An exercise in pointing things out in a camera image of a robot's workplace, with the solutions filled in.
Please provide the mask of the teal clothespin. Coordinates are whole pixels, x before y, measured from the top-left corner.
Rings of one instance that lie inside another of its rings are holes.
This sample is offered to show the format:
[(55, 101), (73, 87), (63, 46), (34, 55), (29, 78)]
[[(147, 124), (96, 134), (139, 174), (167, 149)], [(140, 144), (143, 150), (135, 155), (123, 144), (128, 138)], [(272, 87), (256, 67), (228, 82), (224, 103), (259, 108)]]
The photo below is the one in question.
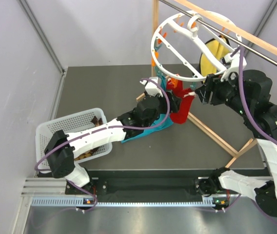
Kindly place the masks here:
[(194, 91), (197, 89), (198, 83), (197, 82), (191, 82), (190, 88)]
[(163, 72), (157, 66), (154, 67), (154, 71), (155, 71), (155, 74), (157, 75), (157, 77), (159, 77), (159, 78), (164, 77)]

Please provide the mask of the red sock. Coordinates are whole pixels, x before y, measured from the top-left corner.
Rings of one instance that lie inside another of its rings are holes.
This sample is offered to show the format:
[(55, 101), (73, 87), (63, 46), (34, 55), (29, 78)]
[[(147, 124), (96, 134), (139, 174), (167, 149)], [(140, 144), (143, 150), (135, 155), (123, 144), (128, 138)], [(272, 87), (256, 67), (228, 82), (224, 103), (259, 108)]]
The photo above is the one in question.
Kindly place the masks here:
[(190, 88), (180, 90), (174, 89), (173, 93), (176, 97), (181, 99), (181, 102), (178, 111), (170, 114), (170, 119), (173, 123), (184, 124), (188, 118), (188, 113), (196, 94)]
[(181, 80), (178, 80), (178, 85), (176, 88), (174, 88), (172, 86), (172, 84), (170, 83), (170, 80), (168, 78), (167, 82), (166, 82), (166, 91), (170, 91), (172, 92), (176, 97), (182, 98), (183, 94), (182, 94), (182, 90), (183, 90), (183, 83)]

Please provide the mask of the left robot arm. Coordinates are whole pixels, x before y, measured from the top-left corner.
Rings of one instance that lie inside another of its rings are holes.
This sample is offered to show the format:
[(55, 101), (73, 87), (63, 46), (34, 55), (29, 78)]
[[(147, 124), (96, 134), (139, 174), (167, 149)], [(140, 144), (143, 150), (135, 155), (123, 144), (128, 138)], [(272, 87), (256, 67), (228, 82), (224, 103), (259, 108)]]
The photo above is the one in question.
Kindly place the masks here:
[(141, 138), (172, 125), (166, 114), (177, 113), (182, 99), (171, 91), (166, 94), (147, 95), (133, 110), (98, 127), (67, 134), (56, 131), (44, 150), (52, 177), (73, 182), (82, 193), (90, 192), (93, 182), (87, 170), (74, 160), (104, 144)]

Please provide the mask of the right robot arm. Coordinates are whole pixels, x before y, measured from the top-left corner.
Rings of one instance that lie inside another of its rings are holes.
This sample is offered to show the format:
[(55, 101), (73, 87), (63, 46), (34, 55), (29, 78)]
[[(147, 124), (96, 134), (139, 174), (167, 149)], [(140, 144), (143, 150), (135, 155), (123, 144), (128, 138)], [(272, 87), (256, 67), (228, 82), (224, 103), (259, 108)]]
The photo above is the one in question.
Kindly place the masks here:
[(221, 81), (209, 74), (206, 82), (195, 90), (199, 100), (212, 105), (225, 104), (243, 117), (244, 125), (253, 133), (262, 151), (272, 180), (253, 179), (229, 167), (213, 170), (207, 179), (197, 180), (202, 195), (232, 190), (255, 201), (269, 216), (277, 217), (277, 105), (270, 102), (272, 80), (262, 71), (243, 71), (244, 99), (240, 98), (238, 74), (233, 80)]

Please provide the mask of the teal cloth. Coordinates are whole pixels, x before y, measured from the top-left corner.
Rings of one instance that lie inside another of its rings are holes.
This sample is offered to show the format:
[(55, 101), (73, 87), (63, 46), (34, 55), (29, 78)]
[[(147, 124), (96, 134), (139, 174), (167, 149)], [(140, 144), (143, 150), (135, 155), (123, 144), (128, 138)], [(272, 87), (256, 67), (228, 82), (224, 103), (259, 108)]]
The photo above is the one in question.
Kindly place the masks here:
[[(165, 77), (161, 78), (161, 89), (166, 91)], [(167, 98), (167, 95), (145, 96), (132, 111), (118, 117), (118, 121), (125, 126), (139, 127), (138, 130), (124, 129), (126, 136), (122, 143), (148, 136), (173, 125), (169, 113), (169, 100), (167, 100), (167, 113), (164, 113), (164, 98)]]

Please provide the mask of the brown argyle sock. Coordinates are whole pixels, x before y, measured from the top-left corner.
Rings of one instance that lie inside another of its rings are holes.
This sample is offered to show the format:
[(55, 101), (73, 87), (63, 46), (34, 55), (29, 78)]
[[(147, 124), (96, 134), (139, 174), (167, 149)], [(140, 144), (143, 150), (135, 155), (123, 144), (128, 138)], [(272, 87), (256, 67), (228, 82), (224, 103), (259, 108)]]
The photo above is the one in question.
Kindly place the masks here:
[(74, 161), (78, 161), (78, 160), (82, 160), (88, 157), (91, 157), (94, 153), (96, 153), (98, 151), (99, 147), (96, 147), (88, 152), (85, 152), (83, 154), (81, 154), (80, 156), (78, 156), (77, 158), (74, 159)]
[(95, 127), (101, 126), (103, 124), (102, 118), (97, 118), (94, 116), (91, 120)]

